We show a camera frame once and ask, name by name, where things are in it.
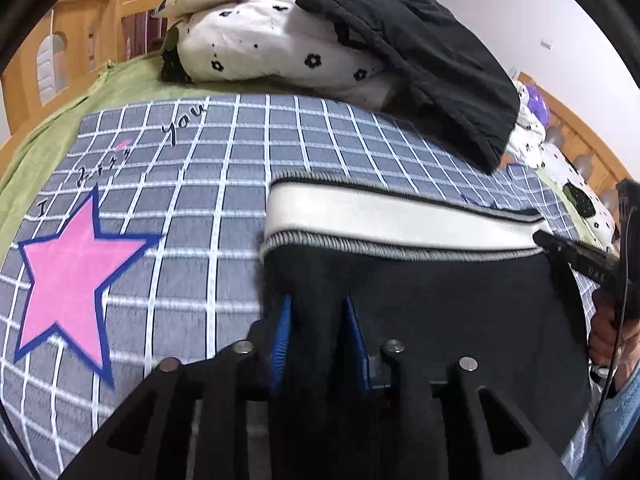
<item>white wall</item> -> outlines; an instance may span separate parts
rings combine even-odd
[[[9,123],[6,121],[4,111],[4,96],[2,95],[2,84],[0,84],[0,146],[2,146],[10,136]]]
[[[438,0],[509,75],[532,76],[582,118],[640,179],[640,89],[575,0]],[[540,45],[552,40],[551,50]]]

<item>fingers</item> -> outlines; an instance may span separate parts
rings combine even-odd
[[[596,333],[591,332],[589,335],[589,350],[590,354],[591,352],[594,352],[597,356],[604,357],[608,363],[611,361],[611,355],[613,354],[613,344],[603,341]],[[616,357],[620,357],[621,353],[620,348],[618,348]]]
[[[614,309],[615,299],[600,288],[593,291],[591,298],[593,299],[593,304],[596,307],[596,315],[593,316],[593,319],[599,320],[600,323],[606,321],[611,328],[611,330],[604,329],[605,332],[602,334],[603,338],[605,340],[610,340],[611,335],[613,335],[613,338],[615,339],[616,329],[612,326],[612,322],[616,318],[616,311]],[[592,330],[595,329],[593,326],[593,319],[591,323]],[[640,335],[640,320],[628,320],[622,327],[621,341],[626,341],[638,335]]]
[[[616,330],[609,317],[601,311],[591,318],[591,333],[597,334],[600,339],[612,346],[616,341]]]
[[[611,364],[611,354],[604,356],[591,348],[589,348],[589,359],[598,366],[609,366]]]
[[[615,317],[614,304],[615,300],[610,295],[604,292],[601,288],[597,288],[591,293],[591,299],[596,307],[596,311],[603,312],[611,320]]]

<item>gray checkered blanket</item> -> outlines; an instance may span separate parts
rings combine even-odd
[[[260,314],[258,246],[269,182],[281,170],[335,171],[452,202],[533,207],[556,234],[578,238],[562,201],[529,168],[486,175],[411,124],[347,104],[228,95],[88,115],[0,272],[0,396],[43,478],[60,474],[159,360],[210,358],[246,335]],[[17,244],[58,232],[96,184],[104,232],[166,235],[102,295],[114,388],[59,335],[14,361],[30,288]],[[588,320],[594,285],[577,282]],[[583,425],[570,468],[585,433]]]

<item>purple plush toy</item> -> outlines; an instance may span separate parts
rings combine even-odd
[[[535,86],[526,85],[526,87],[529,92],[527,108],[531,110],[531,113],[533,113],[546,128],[549,124],[549,108],[546,106],[545,100]]]

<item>metal bolt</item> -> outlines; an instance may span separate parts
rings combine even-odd
[[[234,343],[234,352],[236,354],[249,354],[254,351],[254,344],[251,341],[243,339]]]
[[[460,368],[466,370],[467,372],[473,372],[476,368],[478,368],[478,361],[473,359],[472,357],[463,357],[458,362]]]
[[[404,343],[399,339],[389,339],[385,342],[385,350],[392,354],[399,354],[404,351]]]
[[[173,372],[180,367],[180,359],[177,359],[175,357],[165,357],[164,359],[162,359],[162,361],[160,361],[158,367],[163,372]]]

